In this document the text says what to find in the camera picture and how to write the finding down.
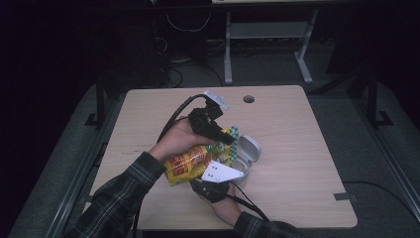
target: flannel shirt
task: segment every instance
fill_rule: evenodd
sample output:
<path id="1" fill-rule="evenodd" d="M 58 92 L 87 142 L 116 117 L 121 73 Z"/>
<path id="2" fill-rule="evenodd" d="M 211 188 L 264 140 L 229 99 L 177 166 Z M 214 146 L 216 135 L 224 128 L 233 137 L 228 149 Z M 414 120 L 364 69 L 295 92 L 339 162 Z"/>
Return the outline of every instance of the flannel shirt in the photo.
<path id="1" fill-rule="evenodd" d="M 127 237 L 136 211 L 164 171 L 159 161 L 143 152 L 122 174 L 94 193 L 91 205 L 64 237 Z M 287 223 L 266 222 L 247 212 L 242 212 L 234 232 L 243 237 L 303 237 Z"/>

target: snack bag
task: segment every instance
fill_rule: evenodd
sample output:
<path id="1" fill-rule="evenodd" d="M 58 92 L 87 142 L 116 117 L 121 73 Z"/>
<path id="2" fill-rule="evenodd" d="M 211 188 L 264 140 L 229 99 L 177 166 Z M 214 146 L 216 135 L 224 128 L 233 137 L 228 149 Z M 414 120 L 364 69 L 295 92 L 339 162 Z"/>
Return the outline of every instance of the snack bag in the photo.
<path id="1" fill-rule="evenodd" d="M 223 132 L 227 132 L 238 139 L 237 127 L 224 129 Z M 230 146 L 220 142 L 208 146 L 195 146 L 183 155 L 166 161 L 163 164 L 166 167 L 165 175 L 169 185 L 175 186 L 201 177 L 211 160 L 230 166 L 236 159 L 236 155 L 237 140 Z"/>

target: black cable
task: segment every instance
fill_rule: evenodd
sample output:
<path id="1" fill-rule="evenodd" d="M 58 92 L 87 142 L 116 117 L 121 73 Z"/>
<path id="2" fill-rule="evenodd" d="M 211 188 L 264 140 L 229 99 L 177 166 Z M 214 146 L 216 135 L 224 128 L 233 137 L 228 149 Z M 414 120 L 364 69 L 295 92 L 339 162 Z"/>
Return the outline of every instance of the black cable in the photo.
<path id="1" fill-rule="evenodd" d="M 374 182 L 371 181 L 363 181 L 363 180 L 355 180 L 355 181 L 343 181 L 343 184 L 367 184 L 367 185 L 372 185 L 375 186 L 379 189 L 382 189 L 383 191 L 385 191 L 386 193 L 388 193 L 389 195 L 391 195 L 393 198 L 397 199 L 404 207 L 405 209 L 408 211 L 408 213 L 410 213 L 410 215 L 414 218 L 414 220 L 417 221 L 417 217 L 414 214 L 414 212 L 405 204 L 405 202 L 399 197 L 397 196 L 395 193 L 393 193 L 392 191 L 390 191 L 389 189 L 387 189 L 384 186 L 381 186 L 379 184 L 376 184 Z"/>
<path id="2" fill-rule="evenodd" d="M 172 71 L 174 71 L 174 72 L 178 73 L 178 75 L 179 75 L 179 82 L 178 82 L 177 84 L 173 84 L 173 81 L 171 80 L 171 78 L 170 78 L 170 77 L 168 77 L 169 82 L 170 82 L 170 86 L 171 86 L 172 88 L 177 88 L 177 87 L 179 87 L 179 86 L 181 85 L 182 81 L 183 81 L 183 76 L 182 76 L 182 73 L 181 73 L 180 71 L 176 70 L 176 69 L 175 69 L 175 68 L 173 68 L 173 67 L 170 67 L 170 68 L 169 68 L 169 70 L 172 70 Z"/>
<path id="3" fill-rule="evenodd" d="M 160 133 L 160 135 L 157 139 L 158 142 L 161 140 L 161 138 L 164 136 L 164 134 L 166 134 L 166 132 L 170 129 L 170 127 L 173 125 L 174 121 L 179 116 L 179 114 L 182 112 L 182 110 L 185 109 L 185 107 L 187 107 L 189 105 L 189 103 L 191 103 L 194 99 L 196 99 L 198 97 L 208 98 L 205 94 L 197 94 L 195 96 L 190 96 L 188 99 L 186 99 L 186 101 L 184 101 L 182 103 L 182 105 L 180 105 L 178 107 L 178 109 L 176 109 L 176 111 L 173 113 L 173 115 L 167 121 L 166 125 L 164 125 L 163 130 L 161 131 L 161 133 Z"/>
<path id="4" fill-rule="evenodd" d="M 186 99 L 178 107 L 178 109 L 176 109 L 176 111 L 173 113 L 173 115 L 167 121 L 166 125 L 164 125 L 164 127 L 161 130 L 161 133 L 160 133 L 160 135 L 159 135 L 159 137 L 157 139 L 158 142 L 161 140 L 161 138 L 164 136 L 164 134 L 166 134 L 166 132 L 170 129 L 170 127 L 173 126 L 174 123 L 176 123 L 179 120 L 182 120 L 182 119 L 187 118 L 187 117 L 183 117 L 183 118 L 176 119 L 179 116 L 179 114 L 182 112 L 182 110 L 185 109 L 185 107 L 187 107 L 189 105 L 189 103 L 191 103 L 194 99 L 196 99 L 198 97 L 208 98 L 207 95 L 205 95 L 205 94 L 197 94 L 195 96 L 190 96 L 188 99 Z M 136 215 L 134 216 L 134 221 L 133 221 L 133 238 L 137 238 L 137 226 L 139 224 L 139 217 L 140 217 L 140 209 L 136 212 Z"/>
<path id="5" fill-rule="evenodd" d="M 248 197 L 247 197 L 247 195 L 241 190 L 241 188 L 238 186 L 238 185 L 236 185 L 234 182 L 232 182 L 232 181 L 230 181 L 230 183 L 231 184 L 233 184 L 241 193 L 242 193 L 242 195 L 252 204 L 252 205 L 255 205 Z"/>
<path id="6" fill-rule="evenodd" d="M 176 67 L 187 67 L 187 66 L 202 66 L 202 67 L 205 67 L 205 68 L 207 68 L 207 69 L 209 69 L 209 70 L 213 71 L 213 72 L 214 72 L 214 74 L 215 74 L 215 75 L 217 76 L 217 78 L 219 79 L 220 86 L 222 86 L 222 87 L 223 87 L 223 86 L 225 86 L 225 84 L 223 83 L 223 79 L 222 79 L 222 77 L 220 77 L 219 73 L 218 73 L 215 69 L 213 69 L 212 67 L 210 67 L 210 66 L 208 66 L 208 65 L 205 65 L 205 64 L 202 64 L 202 63 L 176 65 Z"/>
<path id="7" fill-rule="evenodd" d="M 250 210 L 256 212 L 263 220 L 265 221 L 269 221 L 268 217 L 266 217 L 266 215 L 254 204 L 249 204 L 248 202 L 246 202 L 245 200 L 237 197 L 237 196 L 232 196 L 229 194 L 226 194 L 226 197 L 231 198 L 232 200 L 244 205 L 245 207 L 249 208 Z"/>

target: table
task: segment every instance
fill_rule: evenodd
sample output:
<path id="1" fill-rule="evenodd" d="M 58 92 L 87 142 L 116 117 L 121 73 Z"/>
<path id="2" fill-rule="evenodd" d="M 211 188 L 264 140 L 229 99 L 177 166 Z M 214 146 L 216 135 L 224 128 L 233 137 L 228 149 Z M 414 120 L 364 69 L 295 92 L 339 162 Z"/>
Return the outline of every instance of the table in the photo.
<path id="1" fill-rule="evenodd" d="M 131 90 L 91 194 L 156 143 L 162 127 L 184 100 L 206 89 L 225 96 L 230 105 L 217 119 L 218 124 L 224 128 L 238 126 L 240 135 L 252 136 L 262 147 L 260 159 L 240 187 L 269 219 L 297 227 L 357 224 L 350 201 L 335 199 L 335 194 L 346 191 L 306 95 L 294 85 Z M 246 103 L 247 95 L 255 102 Z M 194 107 L 204 107 L 204 99 L 193 101 L 181 115 L 187 115 Z M 198 198 L 189 183 L 170 187 L 162 176 L 145 197 L 138 228 L 230 227 Z"/>

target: gray carpet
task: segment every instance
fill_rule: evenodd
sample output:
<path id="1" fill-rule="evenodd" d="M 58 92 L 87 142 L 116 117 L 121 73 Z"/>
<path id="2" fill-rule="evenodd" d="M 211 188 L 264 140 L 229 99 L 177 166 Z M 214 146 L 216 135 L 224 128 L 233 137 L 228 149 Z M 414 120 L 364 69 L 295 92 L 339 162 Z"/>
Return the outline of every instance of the gray carpet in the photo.
<path id="1" fill-rule="evenodd" d="M 306 61 L 314 83 L 306 85 L 292 54 L 298 46 L 298 43 L 279 43 L 277 49 L 272 51 L 265 49 L 255 55 L 252 52 L 247 57 L 232 58 L 234 86 L 298 84 L 309 91 L 337 76 L 325 73 L 334 45 L 313 43 L 308 49 Z M 170 77 L 173 81 L 178 81 L 182 75 L 182 87 L 220 86 L 219 77 L 223 76 L 222 57 L 210 58 L 207 65 L 208 67 L 202 66 L 195 61 L 174 65 L 181 74 L 172 71 Z M 352 196 L 352 205 L 359 223 L 352 229 L 302 229 L 302 232 L 312 237 L 420 237 L 418 221 L 389 193 L 406 203 L 384 152 L 376 142 L 378 134 L 384 138 L 410 181 L 418 189 L 420 133 L 399 108 L 393 94 L 382 85 L 379 87 L 378 109 L 389 114 L 394 126 L 373 130 L 364 115 L 365 99 L 349 98 L 345 93 L 348 84 L 349 82 L 345 82 L 325 95 L 311 95 L 308 99 L 341 179 L 347 181 L 345 188 Z M 62 205 L 61 201 L 73 180 L 77 165 L 89 151 L 92 141 L 95 140 L 98 144 L 96 148 L 107 142 L 123 99 L 124 96 L 120 101 L 108 101 L 108 105 L 112 105 L 112 108 L 107 108 L 108 124 L 102 132 L 95 131 L 94 128 L 83 125 L 89 114 L 95 112 L 95 90 L 91 88 L 86 92 L 22 211 L 11 237 L 46 237 L 50 234 L 54 215 Z M 94 139 L 100 133 L 103 134 L 101 139 Z M 97 156 L 99 153 L 100 150 L 96 149 L 91 154 Z M 63 228 L 71 227 L 81 214 L 81 207 L 94 180 L 95 171 L 93 169 L 90 173 L 80 193 L 81 198 L 76 202 L 66 227 Z M 156 234 L 145 233 L 144 236 Z M 180 234 L 180 237 L 186 236 L 186 233 Z"/>

